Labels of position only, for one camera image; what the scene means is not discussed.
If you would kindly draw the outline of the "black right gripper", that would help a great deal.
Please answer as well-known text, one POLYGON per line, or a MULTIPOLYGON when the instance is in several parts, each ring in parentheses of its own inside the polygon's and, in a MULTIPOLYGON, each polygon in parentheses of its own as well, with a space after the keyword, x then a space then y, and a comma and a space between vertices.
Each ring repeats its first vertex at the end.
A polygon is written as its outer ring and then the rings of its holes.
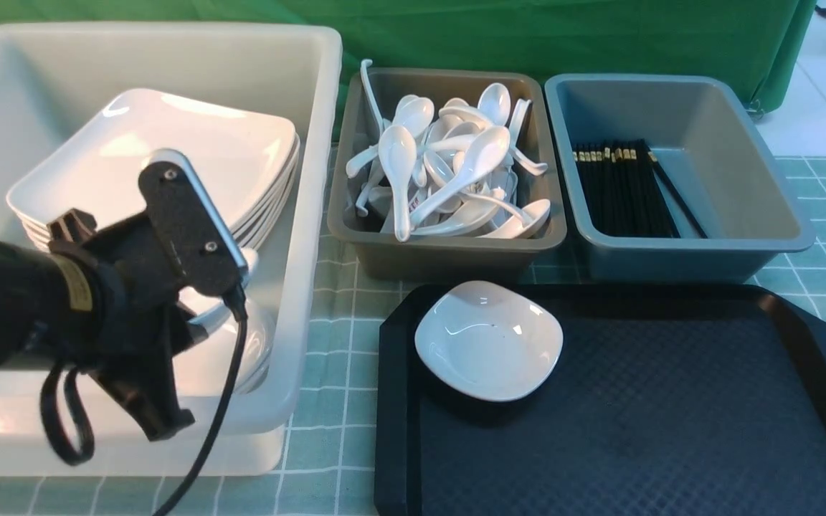
POLYGON ((70 209, 49 223, 49 248, 89 274, 96 296, 92 349, 85 371, 134 419, 149 441, 163 441, 196 419, 182 408, 173 360, 204 342, 177 258, 158 237, 148 214, 98 228, 95 217, 70 209))

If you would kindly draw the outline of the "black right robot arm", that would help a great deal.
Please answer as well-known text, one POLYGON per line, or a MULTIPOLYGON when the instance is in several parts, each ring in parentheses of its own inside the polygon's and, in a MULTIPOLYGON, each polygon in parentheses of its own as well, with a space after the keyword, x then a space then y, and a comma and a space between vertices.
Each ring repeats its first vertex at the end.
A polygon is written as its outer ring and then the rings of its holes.
POLYGON ((174 356, 191 347, 188 285, 168 232, 141 213, 51 252, 0 241, 0 368, 87 373, 151 441, 196 419, 174 356))

